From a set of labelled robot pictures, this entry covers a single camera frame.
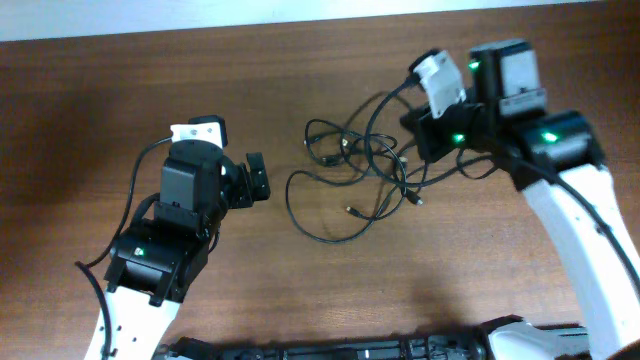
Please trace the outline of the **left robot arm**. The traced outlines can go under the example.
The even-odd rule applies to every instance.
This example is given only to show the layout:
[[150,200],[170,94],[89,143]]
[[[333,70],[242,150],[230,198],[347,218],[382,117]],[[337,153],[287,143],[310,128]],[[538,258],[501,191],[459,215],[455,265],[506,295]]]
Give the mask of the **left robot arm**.
[[87,358],[152,358],[206,266],[224,217],[269,196],[261,153],[234,163],[210,142],[173,143],[159,192],[139,204],[111,246]]

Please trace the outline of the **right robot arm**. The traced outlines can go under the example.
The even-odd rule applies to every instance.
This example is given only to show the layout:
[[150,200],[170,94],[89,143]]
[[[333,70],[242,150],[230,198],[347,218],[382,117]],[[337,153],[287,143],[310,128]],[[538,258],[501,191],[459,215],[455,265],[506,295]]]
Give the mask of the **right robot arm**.
[[532,45],[523,39],[473,47],[466,87],[448,52],[434,48],[408,69],[427,105],[402,118],[422,160],[454,150],[489,157],[542,223],[570,280],[586,332],[565,338],[523,320],[498,320],[483,335],[495,359],[594,359],[639,352],[639,252],[621,215],[613,176],[588,120],[550,113]]

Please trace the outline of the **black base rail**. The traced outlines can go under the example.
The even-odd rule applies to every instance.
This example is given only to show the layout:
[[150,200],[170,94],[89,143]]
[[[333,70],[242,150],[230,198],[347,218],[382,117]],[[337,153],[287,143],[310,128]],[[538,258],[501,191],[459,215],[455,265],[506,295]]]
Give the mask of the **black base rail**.
[[508,315],[475,327],[441,333],[392,335],[318,343],[216,345],[182,337],[161,345],[155,359],[359,360],[359,359],[589,359],[587,330],[577,324],[535,327]]

